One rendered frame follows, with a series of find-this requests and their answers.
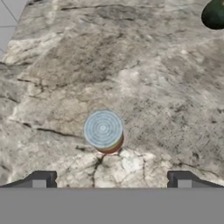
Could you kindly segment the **dark green round object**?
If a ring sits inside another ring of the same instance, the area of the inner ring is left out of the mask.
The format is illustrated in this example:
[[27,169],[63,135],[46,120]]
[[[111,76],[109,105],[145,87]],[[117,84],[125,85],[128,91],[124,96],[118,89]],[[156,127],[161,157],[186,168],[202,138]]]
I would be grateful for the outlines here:
[[201,13],[201,21],[209,29],[224,29],[224,0],[211,0]]

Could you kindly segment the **red and green tin can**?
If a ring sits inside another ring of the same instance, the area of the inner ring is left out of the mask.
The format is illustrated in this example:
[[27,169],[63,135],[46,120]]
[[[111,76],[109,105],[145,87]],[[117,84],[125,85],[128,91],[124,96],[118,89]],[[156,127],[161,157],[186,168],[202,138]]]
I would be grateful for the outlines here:
[[124,134],[121,118],[111,110],[92,113],[84,124],[84,137],[99,152],[111,154],[122,148]]

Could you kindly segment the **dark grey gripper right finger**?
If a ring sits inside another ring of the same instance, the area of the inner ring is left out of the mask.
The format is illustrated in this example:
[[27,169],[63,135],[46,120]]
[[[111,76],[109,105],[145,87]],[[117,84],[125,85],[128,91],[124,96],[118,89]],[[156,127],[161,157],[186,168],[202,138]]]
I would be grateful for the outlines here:
[[201,179],[191,171],[168,171],[167,179],[168,188],[224,188],[224,185],[218,185],[213,182]]

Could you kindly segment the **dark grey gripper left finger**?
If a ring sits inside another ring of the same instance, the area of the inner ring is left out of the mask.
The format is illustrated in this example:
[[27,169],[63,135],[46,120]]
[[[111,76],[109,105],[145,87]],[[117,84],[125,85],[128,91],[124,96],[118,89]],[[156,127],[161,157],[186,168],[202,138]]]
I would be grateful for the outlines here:
[[56,188],[57,187],[57,172],[56,171],[34,171],[26,178],[11,182],[3,187],[17,188]]

